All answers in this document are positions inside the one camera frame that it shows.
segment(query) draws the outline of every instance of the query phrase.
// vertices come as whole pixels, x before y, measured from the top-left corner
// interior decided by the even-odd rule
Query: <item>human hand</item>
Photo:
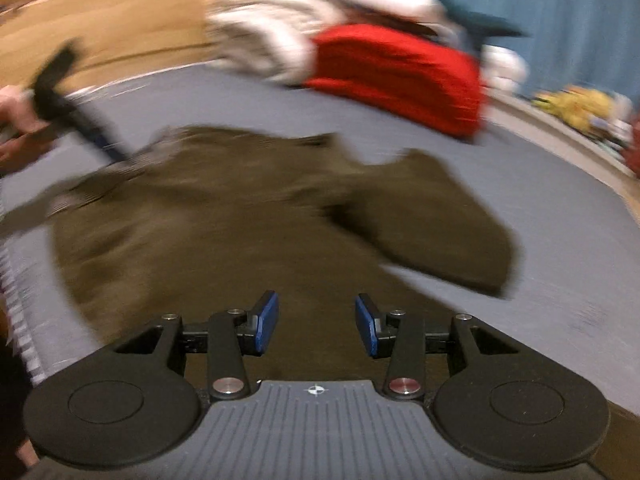
[[[19,136],[0,144],[0,173],[23,170],[52,148],[52,140],[35,135],[48,126],[39,119],[31,102],[15,86],[0,89],[0,124],[9,123]]]
[[[31,469],[32,467],[38,465],[38,462],[40,461],[40,459],[36,455],[35,450],[33,449],[33,446],[31,445],[30,440],[26,440],[25,442],[23,442],[15,454],[27,469]]]

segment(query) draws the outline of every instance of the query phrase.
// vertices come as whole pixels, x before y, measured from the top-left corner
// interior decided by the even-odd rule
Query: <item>yellow object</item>
[[[608,120],[613,99],[600,90],[569,85],[559,92],[539,92],[532,104],[590,136],[593,134],[591,118]]]

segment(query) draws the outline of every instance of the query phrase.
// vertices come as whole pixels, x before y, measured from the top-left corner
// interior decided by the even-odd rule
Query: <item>compass logo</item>
[[[308,394],[311,394],[314,397],[317,397],[318,395],[322,395],[325,392],[328,392],[329,390],[327,390],[326,388],[323,388],[322,386],[320,386],[320,384],[314,384],[311,388],[308,388],[305,391]]]

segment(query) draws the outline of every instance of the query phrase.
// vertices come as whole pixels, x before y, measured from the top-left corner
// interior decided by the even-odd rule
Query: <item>gray ribbed plate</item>
[[[589,465],[539,474],[501,471],[452,448],[414,402],[394,402],[369,381],[265,381],[219,402],[174,450],[111,472],[49,459],[28,480],[602,480]]]

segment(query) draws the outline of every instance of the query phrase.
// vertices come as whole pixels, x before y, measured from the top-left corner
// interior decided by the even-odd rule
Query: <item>pile of clothes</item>
[[[522,35],[454,0],[212,0],[207,11],[213,66],[351,98],[455,137],[478,130],[482,103],[478,60],[460,48],[465,29],[479,45]]]

